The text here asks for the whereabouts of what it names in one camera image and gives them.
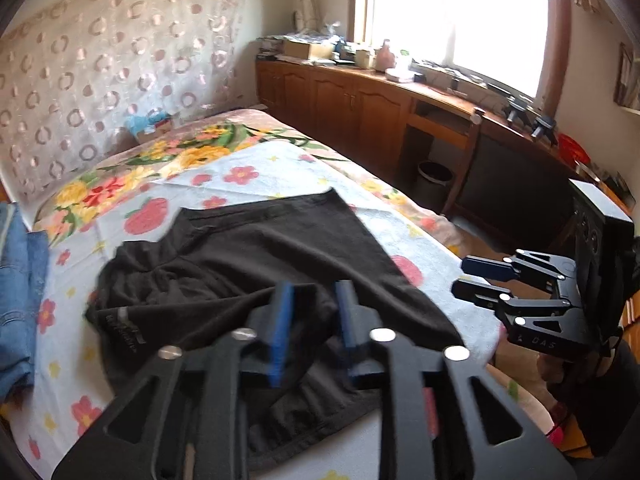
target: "blue denim jeans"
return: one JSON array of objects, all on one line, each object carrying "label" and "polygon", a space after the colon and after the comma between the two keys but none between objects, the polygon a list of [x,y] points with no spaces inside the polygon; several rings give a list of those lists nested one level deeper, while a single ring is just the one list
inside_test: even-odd
[{"label": "blue denim jeans", "polygon": [[0,402],[33,384],[36,324],[49,263],[46,232],[28,233],[18,206],[0,203]]}]

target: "bed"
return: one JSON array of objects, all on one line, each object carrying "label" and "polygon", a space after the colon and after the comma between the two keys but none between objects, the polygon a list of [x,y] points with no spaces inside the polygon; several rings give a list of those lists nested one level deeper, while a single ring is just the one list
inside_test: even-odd
[{"label": "bed", "polygon": [[[449,292],[461,274],[460,260],[446,247],[455,250],[460,242],[452,225],[271,116],[237,110],[107,158],[79,172],[40,207],[34,228],[49,236],[50,271],[38,317],[36,380],[32,391],[2,407],[33,469],[48,480],[113,398],[97,335],[83,314],[100,269],[118,245],[158,240],[181,207],[213,208],[329,187],[449,316],[474,357],[487,362],[499,323]],[[374,413],[258,478],[374,478],[379,435],[380,416]]]}]

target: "patterned headboard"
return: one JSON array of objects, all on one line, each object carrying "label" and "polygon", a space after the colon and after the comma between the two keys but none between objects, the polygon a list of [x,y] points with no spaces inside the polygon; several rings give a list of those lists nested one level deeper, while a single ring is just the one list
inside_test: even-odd
[{"label": "patterned headboard", "polygon": [[127,149],[128,115],[228,108],[244,0],[62,0],[0,40],[0,175],[33,210]]}]

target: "wooden window frame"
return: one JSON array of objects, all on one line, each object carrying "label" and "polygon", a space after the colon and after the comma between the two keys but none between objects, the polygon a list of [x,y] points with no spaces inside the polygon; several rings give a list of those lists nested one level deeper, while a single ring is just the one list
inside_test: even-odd
[{"label": "wooden window frame", "polygon": [[[349,0],[348,40],[370,44],[373,0]],[[554,117],[558,110],[571,45],[571,0],[549,0],[545,57],[534,105],[543,115]]]}]

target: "person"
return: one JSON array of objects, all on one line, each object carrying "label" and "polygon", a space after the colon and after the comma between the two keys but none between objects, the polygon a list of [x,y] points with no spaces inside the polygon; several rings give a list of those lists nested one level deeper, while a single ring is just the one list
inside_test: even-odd
[{"label": "person", "polygon": [[624,340],[613,347],[611,357],[593,353],[571,369],[559,358],[538,358],[549,392],[575,415],[595,457],[567,458],[578,480],[640,477],[640,366]]}]

